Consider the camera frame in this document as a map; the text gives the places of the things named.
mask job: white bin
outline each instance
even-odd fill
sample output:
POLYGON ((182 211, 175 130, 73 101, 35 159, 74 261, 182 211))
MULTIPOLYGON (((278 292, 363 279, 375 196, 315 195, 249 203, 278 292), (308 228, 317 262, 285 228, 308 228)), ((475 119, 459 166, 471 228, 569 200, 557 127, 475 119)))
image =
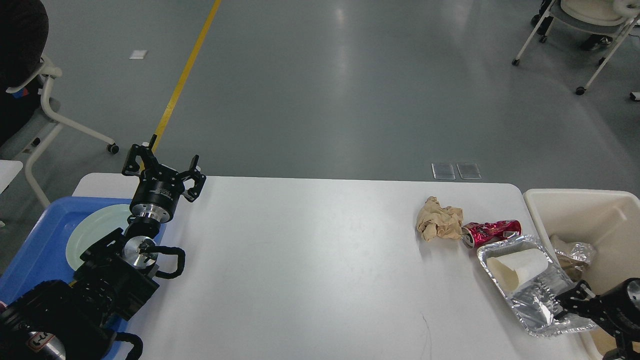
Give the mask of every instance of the white bin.
MULTIPOLYGON (((593 244, 597 254, 585 271, 596 294, 629 277, 640 277, 640 200, 628 192, 532 189, 524 193, 531 218, 545 246, 558 235, 566 242, 593 244)), ((615 347, 602 330, 580 334, 593 360, 615 347)))

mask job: brown paper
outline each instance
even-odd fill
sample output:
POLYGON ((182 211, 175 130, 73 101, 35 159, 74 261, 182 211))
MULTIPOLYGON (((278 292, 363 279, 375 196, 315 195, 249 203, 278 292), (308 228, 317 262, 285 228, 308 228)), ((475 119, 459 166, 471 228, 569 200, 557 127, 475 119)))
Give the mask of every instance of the brown paper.
POLYGON ((415 228, 422 238, 429 241, 433 238, 460 240, 462 237, 462 209, 447 206, 442 208, 438 198, 430 196, 418 213, 415 228))

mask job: crushed soda can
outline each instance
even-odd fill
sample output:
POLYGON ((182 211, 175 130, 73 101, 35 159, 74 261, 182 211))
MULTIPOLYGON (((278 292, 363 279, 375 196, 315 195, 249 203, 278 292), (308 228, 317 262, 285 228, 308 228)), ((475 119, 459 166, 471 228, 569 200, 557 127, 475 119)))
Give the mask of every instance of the crushed soda can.
POLYGON ((462 243, 470 249, 493 241, 506 240, 522 235, 522 226, 517 220, 503 220, 480 224, 470 222, 462 227, 462 243))

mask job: aluminum foil tray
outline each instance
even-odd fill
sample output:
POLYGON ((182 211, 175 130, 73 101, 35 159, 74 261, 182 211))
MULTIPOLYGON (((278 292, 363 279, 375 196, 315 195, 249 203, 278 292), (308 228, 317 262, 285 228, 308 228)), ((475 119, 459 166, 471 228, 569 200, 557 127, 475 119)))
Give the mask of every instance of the aluminum foil tray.
POLYGON ((513 313, 524 329, 535 337, 556 336, 570 332, 588 331, 597 325, 587 318, 568 314, 563 321, 554 319, 562 308, 555 300, 556 295, 569 290, 573 281, 553 260, 549 251, 542 245, 537 236, 523 235, 517 238, 498 241, 480 247, 477 251, 480 264, 489 274, 493 283, 504 297, 513 313), (507 255, 527 249, 539 249, 549 262, 547 269, 533 279, 525 282, 513 293, 508 293, 500 287, 489 268, 486 266, 488 258, 507 255))

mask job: white paper cup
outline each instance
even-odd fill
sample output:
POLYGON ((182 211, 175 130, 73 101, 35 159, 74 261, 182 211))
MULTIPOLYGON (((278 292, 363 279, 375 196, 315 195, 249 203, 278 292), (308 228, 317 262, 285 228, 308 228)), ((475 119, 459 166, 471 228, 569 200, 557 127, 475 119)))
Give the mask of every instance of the white paper cup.
POLYGON ((545 271, 548 265, 547 257, 538 249, 518 251, 486 260, 486 266, 500 287, 510 293, 545 271))

